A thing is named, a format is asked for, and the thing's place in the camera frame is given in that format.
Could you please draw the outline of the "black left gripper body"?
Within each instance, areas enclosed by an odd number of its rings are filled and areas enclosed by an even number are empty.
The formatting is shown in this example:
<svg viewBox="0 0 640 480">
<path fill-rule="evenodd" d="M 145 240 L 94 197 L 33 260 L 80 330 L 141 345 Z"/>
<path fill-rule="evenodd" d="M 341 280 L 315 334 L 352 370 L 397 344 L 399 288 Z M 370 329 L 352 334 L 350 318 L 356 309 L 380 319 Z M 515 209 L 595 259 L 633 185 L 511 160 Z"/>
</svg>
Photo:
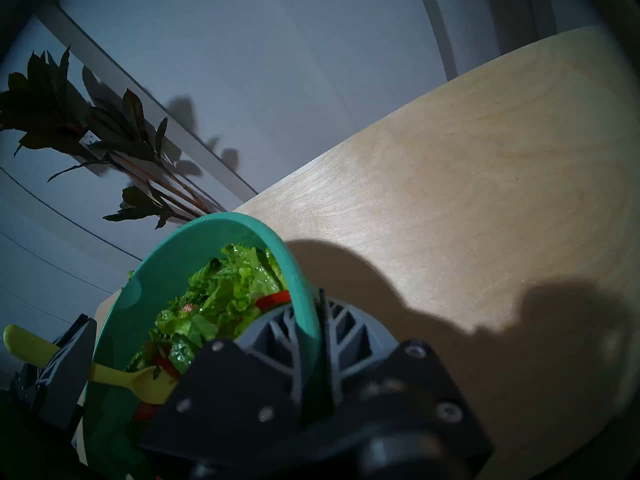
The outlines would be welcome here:
<svg viewBox="0 0 640 480">
<path fill-rule="evenodd" d="M 1 391 L 1 479 L 86 479 L 86 465 L 72 444 L 83 407 L 75 406 L 65 429 L 41 419 L 26 399 L 37 374 L 36 367 L 23 367 Z"/>
</svg>

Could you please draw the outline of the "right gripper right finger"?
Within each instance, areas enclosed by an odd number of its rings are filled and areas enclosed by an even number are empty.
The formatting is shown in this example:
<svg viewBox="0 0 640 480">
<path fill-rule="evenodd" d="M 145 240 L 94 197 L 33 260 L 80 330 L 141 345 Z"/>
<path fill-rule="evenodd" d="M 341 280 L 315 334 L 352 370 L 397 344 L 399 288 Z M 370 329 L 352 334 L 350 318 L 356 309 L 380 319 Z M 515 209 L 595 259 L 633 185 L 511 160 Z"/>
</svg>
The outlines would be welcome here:
<svg viewBox="0 0 640 480">
<path fill-rule="evenodd" d="M 429 344 L 398 342 L 373 316 L 325 295 L 333 413 L 319 463 L 335 473 L 479 473 L 488 435 Z"/>
</svg>

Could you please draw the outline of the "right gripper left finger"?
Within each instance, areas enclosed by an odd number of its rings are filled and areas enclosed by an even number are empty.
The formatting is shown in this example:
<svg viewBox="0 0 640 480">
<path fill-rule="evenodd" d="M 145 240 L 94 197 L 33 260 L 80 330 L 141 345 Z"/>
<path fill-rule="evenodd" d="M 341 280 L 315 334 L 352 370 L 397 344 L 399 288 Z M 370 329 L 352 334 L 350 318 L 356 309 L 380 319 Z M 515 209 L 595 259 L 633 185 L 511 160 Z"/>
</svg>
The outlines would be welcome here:
<svg viewBox="0 0 640 480">
<path fill-rule="evenodd" d="M 239 465 L 296 431 L 307 365 L 291 304 L 207 343 L 143 433 L 157 465 Z"/>
</svg>

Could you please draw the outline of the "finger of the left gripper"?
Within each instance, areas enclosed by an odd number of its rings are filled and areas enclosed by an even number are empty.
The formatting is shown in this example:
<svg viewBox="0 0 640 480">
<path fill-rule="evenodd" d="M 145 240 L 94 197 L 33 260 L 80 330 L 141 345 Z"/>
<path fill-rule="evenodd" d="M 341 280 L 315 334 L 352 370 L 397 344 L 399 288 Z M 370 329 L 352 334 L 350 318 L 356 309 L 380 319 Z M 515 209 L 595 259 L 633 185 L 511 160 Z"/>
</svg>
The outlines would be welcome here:
<svg viewBox="0 0 640 480">
<path fill-rule="evenodd" d="M 56 352 L 38 372 L 38 417 L 69 430 L 93 363 L 97 323 L 81 314 L 53 344 Z"/>
</svg>

